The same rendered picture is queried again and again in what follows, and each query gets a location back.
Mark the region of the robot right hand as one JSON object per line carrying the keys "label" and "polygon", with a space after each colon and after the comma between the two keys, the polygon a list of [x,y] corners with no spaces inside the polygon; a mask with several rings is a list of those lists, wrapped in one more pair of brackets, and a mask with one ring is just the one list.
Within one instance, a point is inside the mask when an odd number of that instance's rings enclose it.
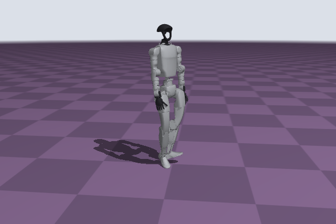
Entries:
{"label": "robot right hand", "polygon": [[[155,96],[154,96],[155,97]],[[161,99],[161,93],[159,91],[159,96],[158,97],[155,97],[156,98],[156,101],[155,101],[155,104],[156,104],[156,109],[157,110],[162,110],[165,109],[163,104],[165,104],[167,106],[167,104],[165,102],[163,102],[163,100]],[[159,108],[158,108],[159,107]],[[161,109],[160,109],[161,108]]]}

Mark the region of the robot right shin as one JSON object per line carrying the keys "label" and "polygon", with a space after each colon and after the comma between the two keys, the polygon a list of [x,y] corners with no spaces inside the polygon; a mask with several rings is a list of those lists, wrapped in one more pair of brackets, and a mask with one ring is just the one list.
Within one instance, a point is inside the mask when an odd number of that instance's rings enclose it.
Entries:
{"label": "robot right shin", "polygon": [[163,155],[166,157],[166,148],[169,143],[169,133],[163,133],[161,126],[159,127],[159,143],[161,147],[161,157],[163,158]]}

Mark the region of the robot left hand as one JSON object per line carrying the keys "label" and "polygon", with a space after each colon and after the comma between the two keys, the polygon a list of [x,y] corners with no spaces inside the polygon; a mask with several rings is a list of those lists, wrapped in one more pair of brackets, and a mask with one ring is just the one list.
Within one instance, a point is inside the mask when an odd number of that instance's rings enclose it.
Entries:
{"label": "robot left hand", "polygon": [[[183,86],[183,91],[185,92],[185,86]],[[184,93],[184,94],[185,94],[185,104],[186,104],[186,102],[188,101],[188,97],[187,97],[186,93]]]}

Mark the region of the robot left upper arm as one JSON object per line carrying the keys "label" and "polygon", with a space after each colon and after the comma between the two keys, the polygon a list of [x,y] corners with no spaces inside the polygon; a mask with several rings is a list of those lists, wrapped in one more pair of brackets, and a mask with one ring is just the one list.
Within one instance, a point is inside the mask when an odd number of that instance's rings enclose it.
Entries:
{"label": "robot left upper arm", "polygon": [[181,65],[182,62],[182,57],[181,57],[181,52],[182,49],[180,46],[176,46],[177,48],[177,72],[181,73],[183,71],[185,71],[185,67],[183,65]]}

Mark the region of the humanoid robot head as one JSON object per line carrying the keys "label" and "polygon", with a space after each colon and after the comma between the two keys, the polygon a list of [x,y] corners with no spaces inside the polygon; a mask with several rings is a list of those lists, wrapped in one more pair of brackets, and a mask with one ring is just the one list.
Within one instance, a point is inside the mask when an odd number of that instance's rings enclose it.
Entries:
{"label": "humanoid robot head", "polygon": [[[161,43],[165,43],[164,45],[169,46],[170,44],[168,44],[168,41],[170,41],[171,37],[172,37],[172,27],[170,25],[167,25],[167,24],[162,24],[157,28],[157,32],[161,32],[163,37],[164,37],[164,39],[162,39]],[[170,33],[170,37],[168,39],[165,36],[166,32]]]}

